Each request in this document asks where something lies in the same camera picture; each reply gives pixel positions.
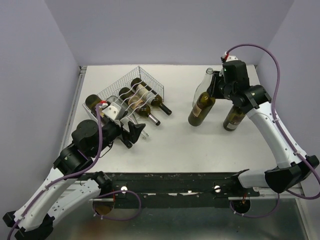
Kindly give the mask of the olive green wine bottle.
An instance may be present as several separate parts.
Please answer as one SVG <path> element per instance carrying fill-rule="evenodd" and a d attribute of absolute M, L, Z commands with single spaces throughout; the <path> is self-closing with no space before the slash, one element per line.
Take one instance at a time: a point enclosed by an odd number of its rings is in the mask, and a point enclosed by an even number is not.
<path fill-rule="evenodd" d="M 216 99 L 211 97 L 208 92 L 201 93 L 188 116 L 189 124 L 194 127 L 200 126 L 215 102 Z"/>

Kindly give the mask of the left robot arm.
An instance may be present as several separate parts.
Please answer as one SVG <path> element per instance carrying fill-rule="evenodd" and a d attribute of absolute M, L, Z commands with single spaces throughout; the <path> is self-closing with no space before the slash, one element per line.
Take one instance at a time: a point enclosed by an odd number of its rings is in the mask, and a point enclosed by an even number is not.
<path fill-rule="evenodd" d="M 121 137 L 132 146 L 146 125 L 129 121 L 128 126 L 129 130 L 125 130 L 112 121 L 104 125 L 91 119 L 81 121 L 71 134 L 71 144 L 60 152 L 31 199 L 20 209 L 3 216 L 10 228 L 7 238 L 45 240 L 60 220 L 85 201 L 114 196 L 112 180 L 102 171 L 95 172 L 84 185 L 68 195 L 62 194 L 98 162 L 102 150 L 112 148 L 116 138 Z"/>

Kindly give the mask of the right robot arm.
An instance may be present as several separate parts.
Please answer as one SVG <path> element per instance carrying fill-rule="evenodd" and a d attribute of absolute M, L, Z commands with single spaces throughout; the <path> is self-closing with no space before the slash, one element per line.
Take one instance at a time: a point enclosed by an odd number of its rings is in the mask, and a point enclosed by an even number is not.
<path fill-rule="evenodd" d="M 228 99 L 258 128 L 275 158 L 270 170 L 245 169 L 235 175 L 230 191 L 241 196 L 248 188 L 270 188 L 280 194 L 305 180 L 319 165 L 294 140 L 272 108 L 272 98 L 261 85 L 250 85 L 246 63 L 235 56 L 222 59 L 222 69 L 213 77 L 213 95 Z"/>

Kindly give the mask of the dark green wine bottle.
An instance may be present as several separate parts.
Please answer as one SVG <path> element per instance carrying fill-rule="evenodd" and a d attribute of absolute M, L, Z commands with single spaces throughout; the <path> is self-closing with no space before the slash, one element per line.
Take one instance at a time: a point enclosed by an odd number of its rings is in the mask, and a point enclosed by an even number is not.
<path fill-rule="evenodd" d="M 148 118 L 156 126 L 159 126 L 161 122 L 151 113 L 151 108 L 148 104 L 142 100 L 135 92 L 128 87 L 123 87 L 119 91 L 120 99 L 128 105 L 128 107 L 137 113 L 140 117 Z"/>

